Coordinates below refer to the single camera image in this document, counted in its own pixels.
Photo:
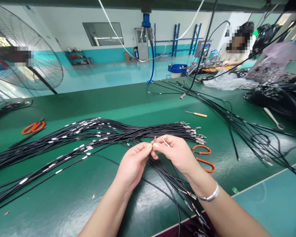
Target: forearm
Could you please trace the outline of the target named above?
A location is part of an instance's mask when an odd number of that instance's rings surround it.
[[[116,236],[131,194],[114,180],[79,237]]]
[[[238,61],[234,61],[234,62],[229,62],[229,66],[236,66],[238,64],[242,63],[242,61],[238,60]]]
[[[201,167],[196,168],[186,178],[194,192],[200,197],[209,197],[216,188],[215,180]],[[224,237],[270,237],[269,233],[221,187],[212,201],[200,201],[217,233]]]

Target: person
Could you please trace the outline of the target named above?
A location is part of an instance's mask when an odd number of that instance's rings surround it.
[[[187,143],[182,138],[164,135],[157,138],[153,145],[140,143],[125,153],[112,185],[79,237],[117,235],[128,200],[141,179],[146,161],[149,155],[153,159],[158,159],[157,152],[163,153],[171,160],[173,165],[185,176],[198,197],[209,197],[213,194],[216,189],[216,181],[198,164]],[[198,200],[219,236],[271,236],[220,186],[218,195],[211,202]]]
[[[252,35],[253,30],[254,23],[248,21],[239,27],[229,43],[223,44],[221,47],[222,66],[236,66],[249,57],[255,41],[255,36]]]

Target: white shirt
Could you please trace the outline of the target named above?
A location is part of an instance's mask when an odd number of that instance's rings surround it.
[[[227,43],[224,43],[220,49],[221,60],[222,61],[244,61],[249,57],[249,54],[252,52],[253,44],[256,40],[255,36],[252,36],[252,40],[249,41],[249,48],[245,50],[243,53],[227,53],[226,47]]]

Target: fire extinguisher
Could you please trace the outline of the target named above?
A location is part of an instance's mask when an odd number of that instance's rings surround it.
[[[135,58],[139,59],[138,47],[137,46],[134,48],[134,52],[135,52]]]

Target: teal wall stripe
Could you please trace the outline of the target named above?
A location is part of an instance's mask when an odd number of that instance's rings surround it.
[[[164,45],[157,45],[157,53],[164,52]],[[132,48],[126,48],[130,53],[132,53]],[[178,49],[190,49],[190,44],[179,44]],[[149,58],[152,58],[151,47],[149,47]],[[168,44],[166,48],[166,53],[172,51],[172,44]],[[92,58],[95,64],[101,63],[116,63],[116,62],[125,62],[125,49],[124,48],[112,48],[112,49],[91,49],[84,50],[84,53],[87,58]],[[177,56],[188,55],[189,51],[179,51]],[[67,59],[66,55],[63,52],[56,52],[60,62],[63,66],[71,66],[70,61]]]

